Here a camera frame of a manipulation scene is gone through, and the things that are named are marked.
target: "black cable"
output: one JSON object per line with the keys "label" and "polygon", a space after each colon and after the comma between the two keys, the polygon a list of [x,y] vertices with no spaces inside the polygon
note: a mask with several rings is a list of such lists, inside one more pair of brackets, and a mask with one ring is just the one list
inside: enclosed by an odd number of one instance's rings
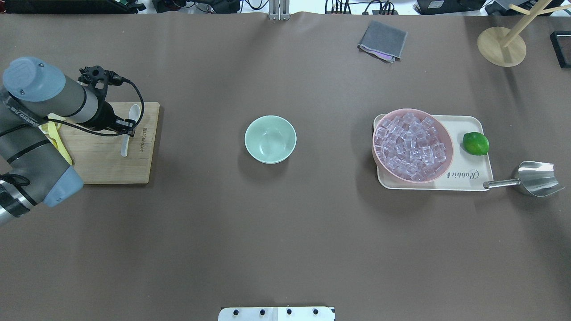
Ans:
{"label": "black cable", "polygon": [[265,7],[268,4],[268,2],[270,2],[270,0],[266,0],[266,2],[262,5],[263,2],[264,0],[260,0],[260,5],[258,7],[254,7],[250,3],[250,0],[246,0],[246,3],[250,6],[250,8],[252,8],[252,10],[261,10],[263,7]]}
{"label": "black cable", "polygon": [[214,11],[209,11],[208,7],[210,7],[210,5],[206,6],[206,11],[202,10],[198,5],[196,6],[196,8],[204,13],[213,13]]}
{"label": "black cable", "polygon": [[28,124],[21,124],[21,125],[16,126],[16,127],[12,128],[12,129],[5,130],[5,131],[3,131],[3,132],[0,133],[0,137],[4,136],[4,135],[6,135],[6,134],[12,133],[13,131],[17,131],[17,130],[19,130],[19,129],[22,129],[22,128],[24,128],[24,127],[28,127]]}
{"label": "black cable", "polygon": [[343,14],[347,13],[347,9],[349,9],[349,14],[351,14],[351,7],[349,5],[349,0],[345,1],[345,9],[343,9]]}
{"label": "black cable", "polygon": [[379,3],[379,7],[383,5],[383,3],[381,2],[381,0],[373,0],[371,2],[369,2],[369,4],[367,5],[367,7],[365,8],[365,10],[363,12],[367,12],[367,10],[369,10],[369,6],[371,4],[373,4],[374,2],[378,2]]}
{"label": "black cable", "polygon": [[0,175],[0,179],[14,186],[28,186],[30,184],[30,180],[27,177],[18,174],[6,173]]}
{"label": "black cable", "polygon": [[176,3],[176,0],[172,0],[172,2],[174,3],[175,6],[177,6],[179,9],[188,9],[188,8],[192,8],[194,7],[194,5],[196,4],[196,2],[193,2],[192,5],[188,6],[188,7],[181,7]]}
{"label": "black cable", "polygon": [[141,95],[141,92],[139,91],[139,89],[137,88],[137,86],[136,86],[132,81],[130,81],[129,79],[123,77],[123,82],[126,82],[126,83],[128,83],[129,85],[133,86],[133,88],[134,88],[135,91],[137,92],[137,95],[139,96],[139,99],[140,99],[140,101],[141,101],[141,115],[139,116],[139,119],[137,120],[137,122],[135,122],[135,124],[132,126],[131,129],[125,130],[125,131],[121,131],[121,132],[115,133],[115,134],[103,134],[103,133],[98,133],[98,132],[96,132],[96,131],[92,131],[92,130],[89,130],[89,129],[85,129],[85,128],[83,128],[83,127],[77,126],[77,125],[72,124],[72,123],[68,123],[68,122],[65,122],[65,121],[60,121],[60,120],[58,120],[58,119],[51,119],[51,118],[49,118],[48,121],[54,122],[54,123],[60,123],[60,124],[66,125],[66,126],[70,126],[70,127],[75,128],[75,129],[79,129],[80,131],[84,131],[84,132],[86,132],[86,133],[94,134],[94,135],[97,135],[97,136],[115,137],[115,136],[121,136],[121,135],[127,134],[129,131],[135,129],[135,128],[137,127],[137,125],[141,122],[141,120],[143,119],[143,114],[144,114],[144,100],[143,100],[143,96]]}

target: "metal bracket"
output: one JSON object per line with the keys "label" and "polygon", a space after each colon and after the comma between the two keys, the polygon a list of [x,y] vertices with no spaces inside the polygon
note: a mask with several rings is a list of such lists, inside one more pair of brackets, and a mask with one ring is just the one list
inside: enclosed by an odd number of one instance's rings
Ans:
{"label": "metal bracket", "polygon": [[218,321],[335,321],[334,307],[223,308]]}
{"label": "metal bracket", "polygon": [[289,0],[270,0],[270,20],[289,20]]}

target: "scoop handle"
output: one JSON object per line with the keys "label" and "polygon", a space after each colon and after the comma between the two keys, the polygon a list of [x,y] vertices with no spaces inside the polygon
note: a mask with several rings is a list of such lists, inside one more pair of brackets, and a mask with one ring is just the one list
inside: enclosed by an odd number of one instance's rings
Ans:
{"label": "scoop handle", "polygon": [[521,181],[518,178],[494,180],[492,182],[484,182],[484,188],[490,189],[490,188],[495,188],[495,187],[513,186],[513,185],[519,185],[519,184],[521,184]]}

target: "black object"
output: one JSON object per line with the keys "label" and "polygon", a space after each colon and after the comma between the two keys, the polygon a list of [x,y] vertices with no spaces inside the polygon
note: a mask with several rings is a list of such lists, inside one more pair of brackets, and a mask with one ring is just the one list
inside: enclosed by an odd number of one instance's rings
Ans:
{"label": "black object", "polygon": [[482,9],[486,0],[416,0],[420,14],[443,14]]}
{"label": "black object", "polygon": [[[193,2],[210,5],[216,13],[238,13],[240,10],[240,0],[197,0]],[[152,0],[156,13],[178,11],[186,3],[186,0]]]}
{"label": "black object", "polygon": [[571,68],[571,31],[554,31],[549,37],[561,68]]}
{"label": "black object", "polygon": [[[135,135],[135,121],[123,120],[115,115],[113,107],[105,101],[107,96],[107,88],[111,86],[120,86],[123,84],[123,77],[111,70],[105,70],[101,66],[85,67],[79,69],[81,76],[77,79],[78,82],[84,83],[96,97],[99,102],[99,108],[95,115],[85,123],[79,125],[89,128],[91,130],[111,130],[116,133],[125,132],[133,137]],[[97,88],[98,84],[102,84],[102,88]]]}
{"label": "black object", "polygon": [[[486,6],[486,12],[488,15],[516,15],[521,14],[515,10],[510,9],[509,5],[514,4],[525,10],[530,10],[537,1],[525,1],[525,0],[495,0],[492,4]],[[555,8],[561,6],[563,0],[553,0],[550,4],[545,7],[546,9]],[[552,13],[540,14],[540,16],[551,15]]]}
{"label": "black object", "polygon": [[147,9],[137,0],[6,0],[6,13],[137,13]]}

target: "black box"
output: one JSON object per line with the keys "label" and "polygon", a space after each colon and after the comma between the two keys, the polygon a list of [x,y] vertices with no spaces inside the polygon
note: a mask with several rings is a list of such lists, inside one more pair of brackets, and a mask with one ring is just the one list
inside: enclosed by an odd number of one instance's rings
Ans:
{"label": "black box", "polygon": [[571,68],[571,31],[554,31],[550,38],[561,68]]}

